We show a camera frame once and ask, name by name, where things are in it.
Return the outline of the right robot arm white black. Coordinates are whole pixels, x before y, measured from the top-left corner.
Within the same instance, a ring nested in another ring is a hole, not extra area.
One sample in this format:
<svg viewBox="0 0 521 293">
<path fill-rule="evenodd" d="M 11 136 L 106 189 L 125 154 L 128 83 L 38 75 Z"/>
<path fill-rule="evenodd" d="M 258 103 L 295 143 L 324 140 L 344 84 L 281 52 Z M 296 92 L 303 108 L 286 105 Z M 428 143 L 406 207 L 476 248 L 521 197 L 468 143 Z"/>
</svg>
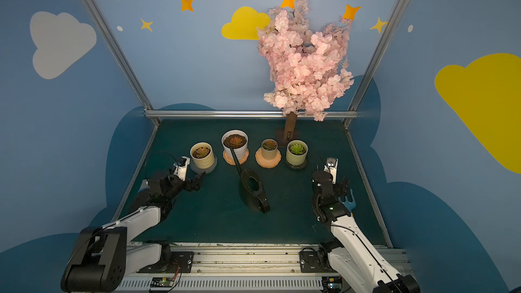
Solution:
<svg viewBox="0 0 521 293">
<path fill-rule="evenodd" d="M 333 179 L 324 170 L 312 173 L 313 212 L 339 242 L 326 250 L 331 268 L 354 292 L 420 292 L 416 279 L 401 274 L 362 233 L 353 214 L 340 201 L 339 186 Z"/>
</svg>

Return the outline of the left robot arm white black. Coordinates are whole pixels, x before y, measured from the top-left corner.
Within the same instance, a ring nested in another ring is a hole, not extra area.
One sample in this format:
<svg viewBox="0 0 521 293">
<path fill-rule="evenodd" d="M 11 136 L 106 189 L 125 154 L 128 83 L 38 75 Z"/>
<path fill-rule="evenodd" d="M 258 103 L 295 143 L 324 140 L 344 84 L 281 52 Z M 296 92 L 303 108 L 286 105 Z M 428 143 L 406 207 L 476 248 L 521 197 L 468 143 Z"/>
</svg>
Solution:
<svg viewBox="0 0 521 293">
<path fill-rule="evenodd" d="M 199 191 L 205 176 L 202 172 L 183 180 L 176 174 L 159 172 L 138 192 L 133 212 L 107 225 L 83 229 L 62 275 L 61 290 L 112 292 L 126 275 L 159 262 L 163 245 L 129 248 L 128 244 L 165 221 L 179 193 Z"/>
</svg>

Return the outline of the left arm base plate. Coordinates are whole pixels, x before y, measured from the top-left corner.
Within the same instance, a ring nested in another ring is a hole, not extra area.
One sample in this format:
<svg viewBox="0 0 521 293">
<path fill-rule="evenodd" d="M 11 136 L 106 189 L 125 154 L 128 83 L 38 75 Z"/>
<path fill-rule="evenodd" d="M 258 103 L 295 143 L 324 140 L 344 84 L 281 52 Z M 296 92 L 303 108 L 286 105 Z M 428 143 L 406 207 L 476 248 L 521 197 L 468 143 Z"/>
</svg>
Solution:
<svg viewBox="0 0 521 293">
<path fill-rule="evenodd" d="M 160 255 L 157 263 L 138 270 L 137 273 L 190 273 L 193 266 L 194 252 L 166 251 Z"/>
</svg>

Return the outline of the dark green watering can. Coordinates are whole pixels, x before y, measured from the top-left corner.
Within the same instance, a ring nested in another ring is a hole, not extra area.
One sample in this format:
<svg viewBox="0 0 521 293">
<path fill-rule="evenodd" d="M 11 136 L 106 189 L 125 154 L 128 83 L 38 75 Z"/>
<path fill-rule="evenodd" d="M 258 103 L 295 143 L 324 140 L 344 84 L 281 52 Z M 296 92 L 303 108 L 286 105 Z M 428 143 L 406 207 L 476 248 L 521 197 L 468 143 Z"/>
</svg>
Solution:
<svg viewBox="0 0 521 293">
<path fill-rule="evenodd" d="M 240 176 L 240 197 L 247 207 L 261 213 L 268 213 L 270 205 L 259 175 L 251 169 L 242 169 L 234 149 L 231 149 L 233 161 Z"/>
</svg>

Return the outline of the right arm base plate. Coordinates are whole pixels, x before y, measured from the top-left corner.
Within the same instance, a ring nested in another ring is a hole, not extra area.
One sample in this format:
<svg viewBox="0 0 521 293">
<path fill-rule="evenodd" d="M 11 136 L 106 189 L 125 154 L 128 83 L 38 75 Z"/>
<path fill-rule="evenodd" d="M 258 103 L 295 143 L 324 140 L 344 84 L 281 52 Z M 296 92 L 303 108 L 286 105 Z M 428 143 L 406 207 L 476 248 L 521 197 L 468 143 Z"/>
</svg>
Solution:
<svg viewBox="0 0 521 293">
<path fill-rule="evenodd" d="M 337 273 L 331 267 L 328 251 L 304 248 L 298 255 L 302 273 Z"/>
</svg>

